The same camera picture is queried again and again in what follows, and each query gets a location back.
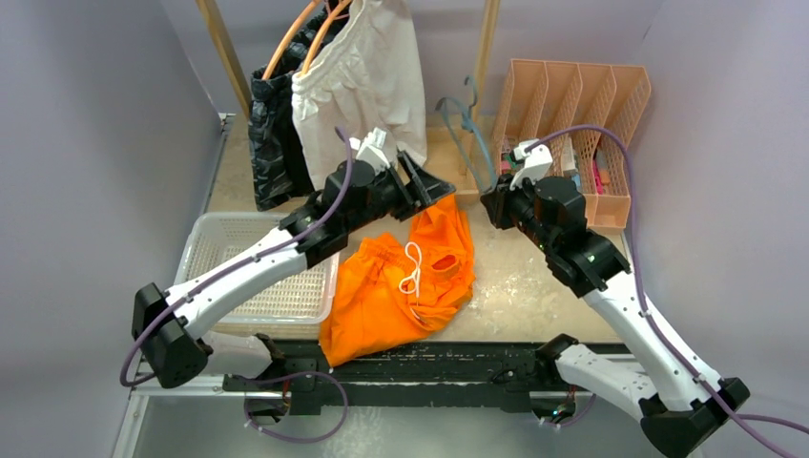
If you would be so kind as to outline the orange shorts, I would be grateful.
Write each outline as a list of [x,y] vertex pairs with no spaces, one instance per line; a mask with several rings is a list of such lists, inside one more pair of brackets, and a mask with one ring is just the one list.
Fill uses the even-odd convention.
[[445,329],[473,296],[474,246],[455,196],[410,221],[406,243],[362,240],[338,271],[319,344],[332,367]]

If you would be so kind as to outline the grey-blue plastic hanger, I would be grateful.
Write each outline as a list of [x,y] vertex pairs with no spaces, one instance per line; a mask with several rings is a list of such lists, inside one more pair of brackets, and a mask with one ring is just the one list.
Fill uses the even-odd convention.
[[[444,126],[447,128],[450,138],[455,143],[467,170],[471,172],[476,189],[481,195],[484,195],[493,191],[496,187],[498,173],[487,142],[478,124],[473,119],[472,112],[479,101],[477,82],[471,74],[468,74],[465,78],[464,85],[469,87],[472,91],[472,100],[470,103],[464,105],[457,97],[444,96],[436,103],[435,111],[439,114]],[[459,110],[460,121],[458,128],[455,128],[450,121],[450,106],[454,106]],[[481,165],[477,165],[473,160],[472,147],[465,145],[462,136],[457,133],[458,130],[472,138],[473,145],[477,147],[479,157],[483,160]]]

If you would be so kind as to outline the pink plastic file organizer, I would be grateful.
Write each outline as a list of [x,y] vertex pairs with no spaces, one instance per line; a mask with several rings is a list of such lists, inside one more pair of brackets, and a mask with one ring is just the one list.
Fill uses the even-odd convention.
[[[513,59],[490,137],[495,164],[514,172],[512,148],[574,125],[600,126],[628,146],[651,94],[641,66]],[[632,199],[620,148],[590,130],[563,135],[549,147],[550,175],[572,180],[584,195],[589,226],[622,232]]]

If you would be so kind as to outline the white plastic basket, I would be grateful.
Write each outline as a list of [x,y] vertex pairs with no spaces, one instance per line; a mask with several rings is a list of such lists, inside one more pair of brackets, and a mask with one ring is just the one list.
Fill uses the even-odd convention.
[[[259,242],[285,217],[277,212],[212,212],[200,216],[182,252],[175,283],[192,280]],[[340,256],[278,281],[223,316],[215,328],[318,325],[330,313]]]

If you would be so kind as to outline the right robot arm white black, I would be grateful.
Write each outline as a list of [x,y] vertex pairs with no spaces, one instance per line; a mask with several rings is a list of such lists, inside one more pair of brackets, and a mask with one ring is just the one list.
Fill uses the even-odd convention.
[[605,320],[642,368],[559,335],[540,349],[542,385],[578,385],[620,408],[666,457],[690,456],[749,399],[746,384],[722,377],[684,342],[641,292],[622,252],[589,229],[586,200],[572,181],[512,184],[503,175],[480,200],[494,227],[519,230],[543,252],[552,275]]

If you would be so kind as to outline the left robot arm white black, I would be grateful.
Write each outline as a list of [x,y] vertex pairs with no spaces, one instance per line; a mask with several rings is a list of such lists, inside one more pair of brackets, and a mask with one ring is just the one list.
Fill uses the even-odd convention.
[[184,385],[203,372],[215,349],[203,340],[227,314],[279,281],[338,254],[354,231],[391,216],[410,219],[453,194],[455,186],[426,171],[405,151],[374,164],[349,157],[321,190],[262,239],[190,281],[162,289],[150,282],[135,292],[131,332],[163,388]]

